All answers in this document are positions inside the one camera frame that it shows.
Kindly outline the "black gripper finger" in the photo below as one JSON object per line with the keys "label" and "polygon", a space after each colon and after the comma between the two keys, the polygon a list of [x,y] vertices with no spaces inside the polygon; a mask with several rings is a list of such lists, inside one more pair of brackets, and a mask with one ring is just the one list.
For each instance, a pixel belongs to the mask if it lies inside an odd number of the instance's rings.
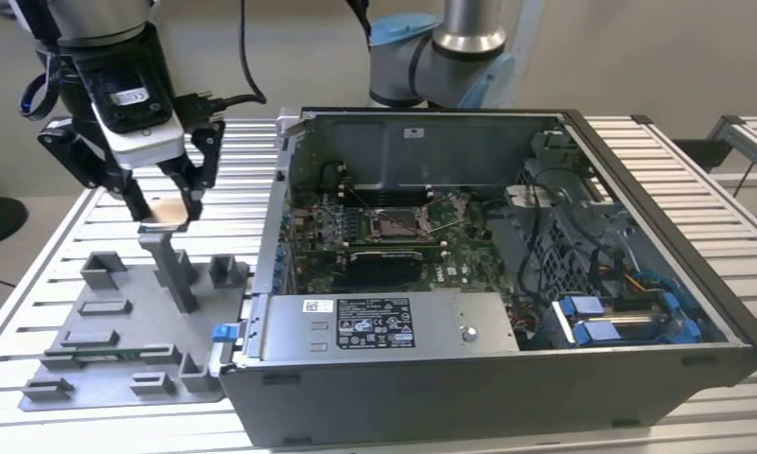
{"label": "black gripper finger", "polygon": [[94,123],[54,117],[37,141],[85,188],[102,187],[125,203],[134,221],[150,215],[131,171],[119,167]]}
{"label": "black gripper finger", "polygon": [[215,184],[223,134],[223,121],[211,122],[193,130],[190,143],[201,152],[199,166],[193,163],[186,154],[157,164],[161,172],[177,186],[189,221],[201,217],[202,194]]}

